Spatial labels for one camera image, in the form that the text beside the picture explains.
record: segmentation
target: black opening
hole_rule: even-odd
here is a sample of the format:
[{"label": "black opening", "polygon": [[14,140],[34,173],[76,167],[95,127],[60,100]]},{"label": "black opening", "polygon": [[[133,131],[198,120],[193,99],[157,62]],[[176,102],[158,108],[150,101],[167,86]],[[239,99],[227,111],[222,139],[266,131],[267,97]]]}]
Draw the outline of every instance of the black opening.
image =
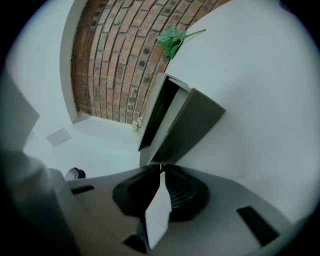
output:
[{"label": "black opening", "polygon": [[145,129],[139,150],[142,150],[151,145],[151,142],[153,141],[178,89],[179,86],[170,81],[168,77],[165,79],[159,92],[158,98],[156,99],[147,127]]},{"label": "black opening", "polygon": [[81,186],[81,187],[76,187],[71,189],[72,194],[76,195],[76,194],[80,194],[80,193],[84,193],[90,190],[94,190],[95,188],[91,185],[85,185],[85,186]]},{"label": "black opening", "polygon": [[279,236],[252,207],[248,206],[236,211],[262,246],[269,244]]}]

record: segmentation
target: small plant sprout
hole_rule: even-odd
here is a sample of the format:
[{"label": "small plant sprout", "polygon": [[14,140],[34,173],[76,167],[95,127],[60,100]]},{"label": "small plant sprout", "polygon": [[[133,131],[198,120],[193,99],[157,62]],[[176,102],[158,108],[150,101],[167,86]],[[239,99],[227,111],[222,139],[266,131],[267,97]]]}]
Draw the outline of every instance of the small plant sprout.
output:
[{"label": "small plant sprout", "polygon": [[142,125],[142,119],[143,119],[143,116],[140,116],[138,119],[137,119],[137,122],[133,122],[131,127],[132,127],[132,132],[134,134],[139,134],[140,133],[140,128],[141,128],[141,125]]},{"label": "small plant sprout", "polygon": [[176,55],[177,50],[186,38],[204,31],[206,31],[206,29],[202,29],[186,35],[187,32],[180,32],[175,25],[172,25],[168,30],[162,31],[161,35],[158,35],[156,39],[157,42],[163,46],[164,54],[166,56],[170,56],[170,58],[173,59]]}]

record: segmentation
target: gray panel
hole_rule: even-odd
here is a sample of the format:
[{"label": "gray panel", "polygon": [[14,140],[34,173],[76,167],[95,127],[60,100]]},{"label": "gray panel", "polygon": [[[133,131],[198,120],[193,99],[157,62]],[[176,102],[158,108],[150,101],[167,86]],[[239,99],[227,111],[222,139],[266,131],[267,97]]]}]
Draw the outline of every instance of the gray panel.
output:
[{"label": "gray panel", "polygon": [[[60,208],[82,256],[143,255],[130,247],[123,245],[119,239],[115,239],[110,235],[112,230],[104,230],[104,227],[96,221],[95,213],[92,211],[87,212],[81,206],[77,198],[71,193],[70,187],[66,183],[61,172],[51,170],[51,177]],[[100,204],[103,205],[104,201],[102,198],[100,199]],[[105,215],[105,219],[110,222],[113,221],[109,218],[108,214]]]},{"label": "gray panel", "polygon": [[21,94],[6,67],[2,70],[0,83],[0,147],[21,151],[39,114]]},{"label": "gray panel", "polygon": [[53,147],[55,147],[63,142],[66,142],[66,141],[70,140],[71,138],[72,137],[70,136],[70,134],[64,128],[57,130],[56,132],[54,132],[46,137],[47,141]]},{"label": "gray panel", "polygon": [[102,229],[122,241],[127,236],[136,233],[140,220],[137,217],[125,216],[121,212],[113,200],[113,189],[121,181],[138,174],[145,168],[99,178],[77,179],[69,181],[68,184],[71,189],[85,185],[91,185],[95,188],[88,192],[77,194],[75,197]]},{"label": "gray panel", "polygon": [[160,126],[158,131],[156,132],[155,136],[153,137],[151,145],[148,147],[149,150],[149,156],[150,159],[148,161],[148,164],[150,164],[150,161],[152,160],[153,156],[157,153],[159,148],[162,146],[164,139],[166,138],[170,127],[172,126],[173,122],[177,118],[181,108],[185,104],[187,98],[189,96],[189,93],[185,91],[182,88],[179,88],[176,92]]},{"label": "gray panel", "polygon": [[203,138],[224,113],[220,105],[193,88],[152,160],[174,164]]}]

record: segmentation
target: white wall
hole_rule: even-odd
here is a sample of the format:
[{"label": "white wall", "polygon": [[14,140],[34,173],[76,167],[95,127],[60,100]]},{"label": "white wall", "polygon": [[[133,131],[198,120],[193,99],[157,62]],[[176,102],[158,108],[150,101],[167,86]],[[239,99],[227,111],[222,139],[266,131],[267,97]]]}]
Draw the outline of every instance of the white wall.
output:
[{"label": "white wall", "polygon": [[[129,125],[86,115],[77,119],[70,61],[85,3],[86,0],[46,2],[21,31],[8,54],[6,68],[7,80],[16,85],[39,114],[23,151],[62,174],[77,167],[87,177],[98,177],[137,168],[140,154],[136,149],[138,136]],[[15,127],[30,129],[30,122],[26,127],[21,120],[14,123]],[[60,129],[65,129],[71,139],[52,146],[46,137]]]},{"label": "white wall", "polygon": [[320,55],[278,2],[217,8],[187,31],[207,29],[166,72],[226,109],[177,164],[239,182],[295,222],[319,200]]},{"label": "white wall", "polygon": [[35,133],[24,152],[63,175],[73,167],[83,169],[88,178],[139,167],[139,137],[132,133],[130,125],[81,114],[79,122],[66,126],[65,130],[72,139],[54,147]]},{"label": "white wall", "polygon": [[[7,56],[9,74],[40,115],[33,128],[38,134],[47,136],[77,118],[70,60],[76,25],[85,3],[85,0],[47,1],[25,25]],[[61,66],[68,75],[60,73]],[[63,91],[67,93],[71,115]]]}]

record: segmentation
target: curved brick wall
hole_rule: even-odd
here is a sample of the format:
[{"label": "curved brick wall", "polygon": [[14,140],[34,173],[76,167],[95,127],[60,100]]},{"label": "curved brick wall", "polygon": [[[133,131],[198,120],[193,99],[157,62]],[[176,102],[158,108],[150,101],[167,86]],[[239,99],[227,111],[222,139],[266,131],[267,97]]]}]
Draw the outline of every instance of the curved brick wall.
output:
[{"label": "curved brick wall", "polygon": [[131,124],[144,113],[169,59],[156,36],[183,31],[227,0],[89,0],[71,61],[77,110]]}]

